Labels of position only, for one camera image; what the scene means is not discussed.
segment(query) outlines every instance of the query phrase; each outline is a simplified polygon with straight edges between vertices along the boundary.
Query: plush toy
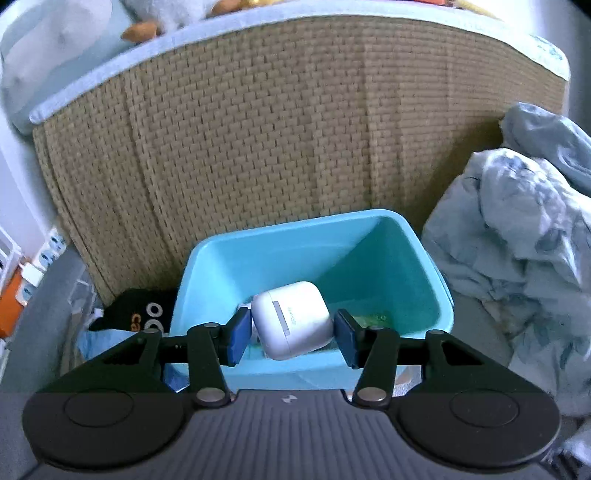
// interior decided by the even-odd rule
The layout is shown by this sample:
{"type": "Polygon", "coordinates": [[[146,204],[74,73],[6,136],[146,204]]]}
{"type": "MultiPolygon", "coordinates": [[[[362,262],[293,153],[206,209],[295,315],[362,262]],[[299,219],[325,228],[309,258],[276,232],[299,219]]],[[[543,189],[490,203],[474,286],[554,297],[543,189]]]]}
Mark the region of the plush toy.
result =
{"type": "Polygon", "coordinates": [[[223,15],[245,8],[262,7],[264,5],[272,5],[281,2],[282,0],[219,0],[213,6],[212,15],[223,15]]]}
{"type": "Polygon", "coordinates": [[[140,23],[123,32],[121,38],[141,43],[203,20],[245,8],[271,5],[282,0],[124,0],[140,23]]]}
{"type": "Polygon", "coordinates": [[[142,22],[132,25],[121,38],[142,42],[157,33],[170,33],[203,20],[217,0],[124,0],[142,22]]]}

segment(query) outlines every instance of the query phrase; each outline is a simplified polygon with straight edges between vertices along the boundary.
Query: woven wicker basket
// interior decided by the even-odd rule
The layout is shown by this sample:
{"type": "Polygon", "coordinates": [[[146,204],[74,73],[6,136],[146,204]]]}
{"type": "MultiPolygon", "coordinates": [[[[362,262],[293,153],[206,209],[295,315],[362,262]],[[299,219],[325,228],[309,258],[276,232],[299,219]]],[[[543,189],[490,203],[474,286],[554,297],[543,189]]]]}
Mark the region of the woven wicker basket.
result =
{"type": "Polygon", "coordinates": [[[215,233],[383,207],[420,231],[516,100],[560,112],[566,81],[484,35],[425,21],[310,18],[189,44],[36,127],[64,226],[110,303],[180,281],[215,233]]]}

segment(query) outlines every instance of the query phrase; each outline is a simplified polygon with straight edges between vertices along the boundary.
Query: light blue cloth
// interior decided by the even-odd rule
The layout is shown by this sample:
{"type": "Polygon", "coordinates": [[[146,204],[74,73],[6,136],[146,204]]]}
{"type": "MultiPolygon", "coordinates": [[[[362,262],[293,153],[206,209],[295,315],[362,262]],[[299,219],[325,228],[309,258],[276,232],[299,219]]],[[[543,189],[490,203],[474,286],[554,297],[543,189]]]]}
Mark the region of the light blue cloth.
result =
{"type": "MultiPolygon", "coordinates": [[[[88,361],[127,340],[132,335],[135,335],[135,332],[126,330],[108,329],[96,332],[84,330],[78,336],[76,346],[84,360],[88,361]]],[[[163,380],[174,391],[182,390],[189,385],[189,379],[178,374],[170,364],[164,365],[163,380]]]]}
{"type": "Polygon", "coordinates": [[[570,184],[591,196],[591,138],[572,120],[530,103],[516,103],[501,122],[503,146],[545,158],[570,184]]]}
{"type": "MultiPolygon", "coordinates": [[[[514,347],[509,368],[563,415],[591,415],[591,199],[547,160],[474,153],[422,242],[450,287],[501,324],[514,347]]],[[[591,462],[591,428],[566,445],[591,462]]]]}

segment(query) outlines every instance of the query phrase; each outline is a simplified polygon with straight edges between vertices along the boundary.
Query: white wall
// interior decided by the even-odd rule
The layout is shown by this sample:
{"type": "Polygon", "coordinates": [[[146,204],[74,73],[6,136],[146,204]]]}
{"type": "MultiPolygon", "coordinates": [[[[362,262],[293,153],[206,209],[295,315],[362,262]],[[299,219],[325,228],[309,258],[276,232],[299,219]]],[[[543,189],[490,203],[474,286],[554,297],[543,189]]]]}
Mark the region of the white wall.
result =
{"type": "MultiPolygon", "coordinates": [[[[0,15],[0,37],[23,11],[41,0],[18,0],[0,15]]],[[[56,213],[32,139],[19,134],[0,108],[0,225],[22,248],[34,257],[41,248],[56,213]]]]}
{"type": "Polygon", "coordinates": [[[570,62],[568,115],[591,134],[591,19],[570,0],[470,0],[560,48],[570,62]]]}

